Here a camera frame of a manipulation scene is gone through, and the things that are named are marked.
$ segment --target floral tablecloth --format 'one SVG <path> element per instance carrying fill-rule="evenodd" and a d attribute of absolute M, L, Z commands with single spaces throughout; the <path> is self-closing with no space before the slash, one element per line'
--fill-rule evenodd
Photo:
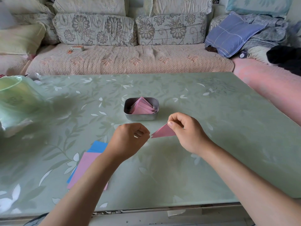
<path fill-rule="evenodd" d="M 47 213 L 95 140 L 108 142 L 128 123 L 130 97 L 155 97 L 155 132 L 174 112 L 194 116 L 205 132 L 262 177 L 301 197 L 301 127 L 233 73 L 43 76 L 52 110 L 0 140 L 0 217 Z M 216 172 L 176 137 L 150 139 L 122 163 L 96 211 L 237 202 Z"/>

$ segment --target black cloth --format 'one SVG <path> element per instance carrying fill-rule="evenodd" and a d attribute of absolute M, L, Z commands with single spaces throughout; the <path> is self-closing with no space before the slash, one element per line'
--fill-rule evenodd
<path fill-rule="evenodd" d="M 301 48 L 278 45 L 269 50 L 266 55 L 270 63 L 301 76 Z"/>

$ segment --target hand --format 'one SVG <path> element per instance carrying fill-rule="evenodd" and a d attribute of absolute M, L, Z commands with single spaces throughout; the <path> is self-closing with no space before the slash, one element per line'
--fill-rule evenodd
<path fill-rule="evenodd" d="M 205 134 L 200 123 L 186 114 L 171 114 L 168 118 L 168 126 L 176 133 L 183 148 L 191 153 L 202 156 L 206 149 L 215 145 Z"/>
<path fill-rule="evenodd" d="M 104 153 L 125 161 L 136 154 L 149 138 L 150 132 L 142 124 L 123 124 L 115 130 Z"/>

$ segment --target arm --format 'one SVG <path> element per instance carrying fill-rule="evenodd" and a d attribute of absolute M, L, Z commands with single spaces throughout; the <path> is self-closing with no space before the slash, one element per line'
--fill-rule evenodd
<path fill-rule="evenodd" d="M 60 200 L 40 226 L 88 225 L 112 174 L 123 161 L 133 156 L 146 143 L 149 134 L 141 124 L 119 126 L 104 153 L 96 158 L 84 176 Z"/>
<path fill-rule="evenodd" d="M 300 225 L 301 206 L 213 143 L 196 119 L 175 113 L 168 121 L 181 145 L 213 167 L 257 226 Z"/>

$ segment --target metal tin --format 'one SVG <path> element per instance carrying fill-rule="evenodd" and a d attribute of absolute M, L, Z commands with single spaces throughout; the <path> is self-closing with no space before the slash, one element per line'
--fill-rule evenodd
<path fill-rule="evenodd" d="M 154 114 L 130 114 L 131 106 L 138 100 L 139 98 L 129 98 L 124 103 L 124 114 L 126 118 L 130 121 L 152 121 L 155 120 L 159 113 L 159 101 L 156 98 L 145 98 L 145 100 L 150 103 L 154 109 Z"/>

